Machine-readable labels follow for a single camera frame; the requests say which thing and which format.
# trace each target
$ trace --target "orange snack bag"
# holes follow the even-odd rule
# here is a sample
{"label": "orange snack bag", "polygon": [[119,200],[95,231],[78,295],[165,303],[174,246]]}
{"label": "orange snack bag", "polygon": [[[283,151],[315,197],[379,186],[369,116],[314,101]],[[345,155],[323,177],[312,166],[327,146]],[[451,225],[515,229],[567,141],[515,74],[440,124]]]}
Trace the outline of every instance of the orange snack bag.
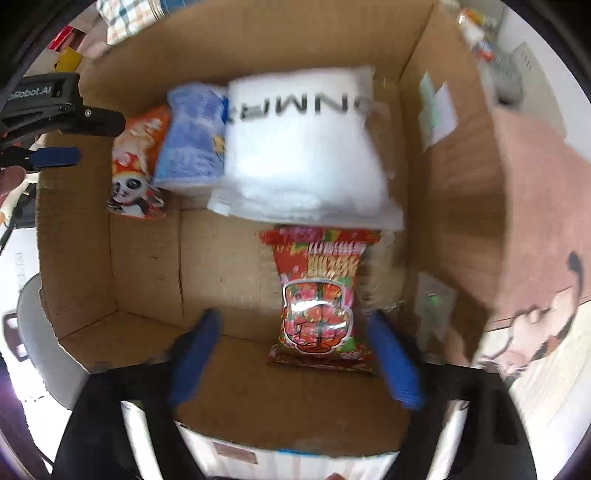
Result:
{"label": "orange snack bag", "polygon": [[108,210],[136,218],[164,217],[164,201],[151,180],[169,125],[170,110],[164,105],[129,120],[115,138]]}

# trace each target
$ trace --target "person's hand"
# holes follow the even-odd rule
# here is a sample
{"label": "person's hand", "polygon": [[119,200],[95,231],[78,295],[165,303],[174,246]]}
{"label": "person's hand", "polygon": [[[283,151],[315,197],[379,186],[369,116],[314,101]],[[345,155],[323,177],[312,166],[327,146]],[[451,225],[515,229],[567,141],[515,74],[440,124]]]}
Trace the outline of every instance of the person's hand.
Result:
{"label": "person's hand", "polygon": [[[22,167],[7,167],[0,170],[0,207],[6,196],[24,182],[27,172]],[[0,211],[0,224],[5,220],[4,212]]]}

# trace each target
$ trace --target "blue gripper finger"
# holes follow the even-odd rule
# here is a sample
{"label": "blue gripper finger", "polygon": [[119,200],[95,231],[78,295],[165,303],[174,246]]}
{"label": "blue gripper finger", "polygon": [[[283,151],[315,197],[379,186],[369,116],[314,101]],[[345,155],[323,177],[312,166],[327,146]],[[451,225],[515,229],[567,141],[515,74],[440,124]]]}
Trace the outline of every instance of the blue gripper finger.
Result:
{"label": "blue gripper finger", "polygon": [[172,385],[168,404],[177,407],[197,391],[201,373],[222,331],[222,315],[209,309],[203,313],[191,332],[182,334],[169,351],[171,355]]}
{"label": "blue gripper finger", "polygon": [[405,353],[387,321],[379,310],[368,315],[369,346],[392,398],[402,402],[406,408],[419,410],[425,402],[420,385],[420,370]]}

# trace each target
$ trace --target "plaid fabric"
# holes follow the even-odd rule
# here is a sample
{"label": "plaid fabric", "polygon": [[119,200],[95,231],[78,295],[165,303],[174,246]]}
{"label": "plaid fabric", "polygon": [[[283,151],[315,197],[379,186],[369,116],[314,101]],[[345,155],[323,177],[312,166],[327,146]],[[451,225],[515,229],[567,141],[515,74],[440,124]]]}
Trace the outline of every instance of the plaid fabric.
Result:
{"label": "plaid fabric", "polygon": [[107,23],[107,43],[115,45],[165,17],[160,0],[98,0]]}

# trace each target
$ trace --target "yellow object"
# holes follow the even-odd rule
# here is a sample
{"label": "yellow object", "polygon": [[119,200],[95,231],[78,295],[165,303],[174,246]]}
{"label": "yellow object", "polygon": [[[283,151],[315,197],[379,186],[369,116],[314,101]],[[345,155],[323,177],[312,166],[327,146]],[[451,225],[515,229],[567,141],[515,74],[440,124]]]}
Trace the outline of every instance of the yellow object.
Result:
{"label": "yellow object", "polygon": [[70,47],[60,53],[53,67],[56,72],[75,72],[82,61],[82,55]]}

